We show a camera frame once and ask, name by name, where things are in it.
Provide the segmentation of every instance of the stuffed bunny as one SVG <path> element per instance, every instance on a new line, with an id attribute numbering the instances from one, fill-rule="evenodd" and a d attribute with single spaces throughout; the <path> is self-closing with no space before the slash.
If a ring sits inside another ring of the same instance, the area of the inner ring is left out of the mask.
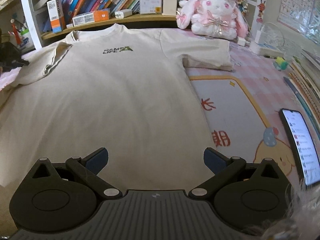
<path id="1" fill-rule="evenodd" d="M 248 27 L 234 0 L 180 1 L 177 25 L 185 29 L 190 21 L 194 34 L 233 40 L 245 38 Z"/>

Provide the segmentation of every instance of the camp life logo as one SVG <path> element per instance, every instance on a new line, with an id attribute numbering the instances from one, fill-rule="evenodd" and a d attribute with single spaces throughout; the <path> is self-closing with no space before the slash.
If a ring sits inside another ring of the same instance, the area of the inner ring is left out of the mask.
<path id="1" fill-rule="evenodd" d="M 120 48 L 114 48 L 114 49 L 105 49 L 103 51 L 103 54 L 122 52 L 126 50 L 133 51 L 129 46 L 126 46 L 126 47 L 120 47 Z"/>

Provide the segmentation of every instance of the screw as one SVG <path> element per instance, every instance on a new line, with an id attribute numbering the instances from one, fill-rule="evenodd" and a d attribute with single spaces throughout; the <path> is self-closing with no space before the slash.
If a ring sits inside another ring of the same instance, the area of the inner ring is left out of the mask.
<path id="1" fill-rule="evenodd" d="M 208 192 L 204 188 L 194 188 L 193 190 L 191 190 L 191 193 L 195 196 L 204 196 Z"/>
<path id="2" fill-rule="evenodd" d="M 120 191 L 116 188 L 108 188 L 103 192 L 108 197 L 116 196 L 120 193 Z"/>

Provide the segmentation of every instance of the ribbed black surface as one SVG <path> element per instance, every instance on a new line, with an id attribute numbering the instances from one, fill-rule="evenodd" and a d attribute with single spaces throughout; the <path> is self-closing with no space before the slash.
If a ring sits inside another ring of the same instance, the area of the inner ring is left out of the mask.
<path id="1" fill-rule="evenodd" d="M 208 203 L 179 191 L 129 191 L 105 201 L 86 224 L 59 234 L 18 231 L 10 240 L 242 240 Z"/>

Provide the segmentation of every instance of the ribbon bow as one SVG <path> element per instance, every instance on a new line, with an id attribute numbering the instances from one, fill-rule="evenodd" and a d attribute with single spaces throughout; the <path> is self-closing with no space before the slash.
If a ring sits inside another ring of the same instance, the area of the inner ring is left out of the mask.
<path id="1" fill-rule="evenodd" d="M 210 25 L 217 25 L 220 35 L 222 35 L 222 26 L 227 27 L 229 25 L 228 21 L 224 21 L 219 17 L 213 17 L 212 13 L 208 10 L 208 17 L 207 17 L 207 23 L 204 23 L 203 26 L 210 26 Z"/>
<path id="2" fill-rule="evenodd" d="M 180 12 L 177 11 L 177 16 L 176 19 L 181 21 L 181 24 L 184 23 L 184 21 L 186 20 L 187 16 L 183 13 L 181 14 Z"/>

